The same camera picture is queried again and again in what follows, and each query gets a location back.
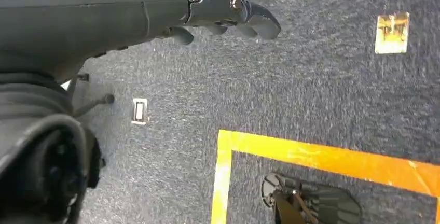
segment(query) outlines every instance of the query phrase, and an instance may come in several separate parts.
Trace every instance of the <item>yellow tape square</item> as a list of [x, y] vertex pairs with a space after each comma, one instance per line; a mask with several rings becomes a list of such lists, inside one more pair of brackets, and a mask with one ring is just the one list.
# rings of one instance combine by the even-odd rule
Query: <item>yellow tape square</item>
[[440, 166], [438, 165], [225, 130], [220, 130], [218, 133], [211, 224], [226, 224], [232, 151], [436, 197], [436, 224], [440, 224]]

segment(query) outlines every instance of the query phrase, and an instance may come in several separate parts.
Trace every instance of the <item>black wheel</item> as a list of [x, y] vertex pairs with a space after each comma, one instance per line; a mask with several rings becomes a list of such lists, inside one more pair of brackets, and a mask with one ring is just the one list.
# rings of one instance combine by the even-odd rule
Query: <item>black wheel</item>
[[277, 189], [280, 188], [280, 181], [277, 179], [277, 175], [274, 173], [268, 174], [264, 177], [263, 183], [261, 186], [261, 197], [263, 200], [263, 203], [266, 207], [272, 208], [273, 207], [273, 201], [272, 201], [272, 193]]

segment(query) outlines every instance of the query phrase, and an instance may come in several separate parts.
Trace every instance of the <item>gray carpet floor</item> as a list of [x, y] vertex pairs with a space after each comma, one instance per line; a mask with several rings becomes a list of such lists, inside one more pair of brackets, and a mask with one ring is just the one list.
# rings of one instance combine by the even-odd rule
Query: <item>gray carpet floor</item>
[[[252, 0], [283, 32], [191, 29], [179, 46], [154, 40], [89, 60], [80, 104], [108, 165], [82, 223], [210, 223], [219, 129], [296, 139], [440, 164], [440, 0]], [[377, 16], [410, 13], [406, 54], [376, 55]], [[130, 123], [132, 99], [150, 123]], [[365, 224], [434, 224], [436, 200], [305, 167], [234, 153], [228, 223], [271, 223], [258, 189], [278, 171], [349, 189]]]

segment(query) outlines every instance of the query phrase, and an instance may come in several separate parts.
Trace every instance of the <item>robotic arm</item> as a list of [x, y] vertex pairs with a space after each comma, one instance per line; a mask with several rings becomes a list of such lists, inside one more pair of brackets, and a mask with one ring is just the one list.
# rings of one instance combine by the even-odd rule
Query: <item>robotic arm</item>
[[0, 72], [45, 72], [70, 79], [90, 57], [154, 38], [193, 36], [182, 26], [246, 36], [281, 31], [264, 7], [244, 0], [0, 0]]
[[101, 154], [59, 83], [111, 50], [189, 44], [186, 26], [264, 39], [281, 31], [245, 0], [0, 0], [0, 224], [76, 223]]

